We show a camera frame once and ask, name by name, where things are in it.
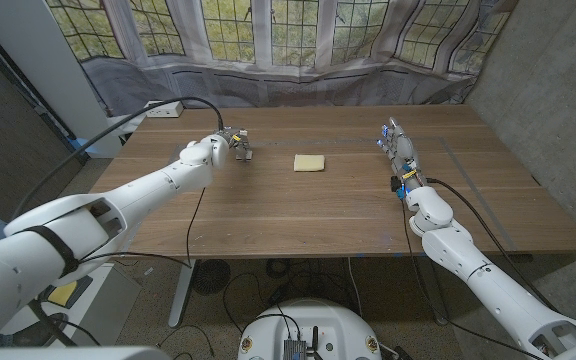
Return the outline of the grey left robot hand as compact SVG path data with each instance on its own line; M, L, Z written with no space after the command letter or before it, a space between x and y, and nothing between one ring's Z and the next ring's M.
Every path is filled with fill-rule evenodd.
M238 127L224 127L216 132L223 137L229 147L235 151L235 159L238 161L251 161L252 148L248 139L248 131Z

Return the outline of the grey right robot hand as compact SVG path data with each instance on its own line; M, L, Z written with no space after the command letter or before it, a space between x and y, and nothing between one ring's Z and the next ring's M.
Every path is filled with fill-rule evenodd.
M390 161L394 177L397 179L397 191L406 196L410 191L426 186L427 181L422 174L418 153L412 140L394 117L390 117L388 123L382 126L381 135L377 146Z

